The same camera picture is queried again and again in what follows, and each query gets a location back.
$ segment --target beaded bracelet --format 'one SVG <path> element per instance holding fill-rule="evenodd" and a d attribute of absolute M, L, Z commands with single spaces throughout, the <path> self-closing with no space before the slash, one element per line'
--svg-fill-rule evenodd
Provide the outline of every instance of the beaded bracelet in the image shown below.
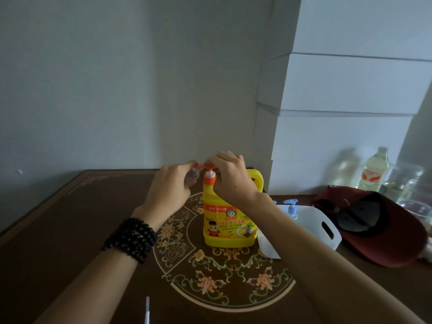
<path fill-rule="evenodd" d="M 139 263 L 145 263 L 148 252 L 156 242 L 157 234 L 138 218 L 127 218 L 105 240 L 102 251 L 117 247 Z"/>

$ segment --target wooden table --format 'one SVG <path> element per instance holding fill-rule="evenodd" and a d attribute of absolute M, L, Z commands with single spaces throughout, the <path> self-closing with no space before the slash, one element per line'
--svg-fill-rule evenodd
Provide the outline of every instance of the wooden table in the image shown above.
<path fill-rule="evenodd" d="M 155 171 L 85 171 L 0 237 L 0 323 L 33 322 L 98 254 L 104 239 L 147 194 Z M 202 182 L 161 229 L 153 256 L 134 273 L 113 323 L 143 323 L 150 296 L 152 323 L 193 317 L 201 323 L 320 323 L 283 261 L 251 248 L 204 244 Z M 274 196 L 279 203 L 311 196 Z M 421 262 L 384 268 L 349 245 L 337 250 L 426 322 L 432 323 L 432 270 Z M 270 274 L 272 288 L 257 284 Z M 213 291 L 203 278 L 217 282 Z"/>

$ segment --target hand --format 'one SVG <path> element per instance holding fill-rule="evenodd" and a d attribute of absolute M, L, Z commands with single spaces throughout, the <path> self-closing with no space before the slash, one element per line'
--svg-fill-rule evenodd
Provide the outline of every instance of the hand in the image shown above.
<path fill-rule="evenodd" d="M 230 151 L 219 152 L 206 162 L 215 165 L 220 170 L 213 186 L 213 191 L 229 204 L 245 212 L 256 203 L 271 198 L 258 191 L 255 183 L 246 171 L 242 155 L 235 155 Z"/>
<path fill-rule="evenodd" d="M 197 180 L 185 177 L 197 163 L 192 160 L 186 164 L 163 166 L 153 179 L 146 202 L 135 209 L 133 217 L 141 218 L 157 230 L 190 197 L 189 188 Z"/>

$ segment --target right hand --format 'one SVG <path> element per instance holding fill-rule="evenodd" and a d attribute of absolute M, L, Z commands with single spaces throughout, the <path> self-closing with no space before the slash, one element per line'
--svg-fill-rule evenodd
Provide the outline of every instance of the right hand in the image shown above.
<path fill-rule="evenodd" d="M 260 192 L 246 171 L 242 155 L 235 155 L 230 151 L 219 152 L 209 158 L 206 163 L 215 165 L 220 175 L 217 176 L 213 191 L 224 201 L 245 212 L 255 207 L 265 199 L 271 198 Z"/>

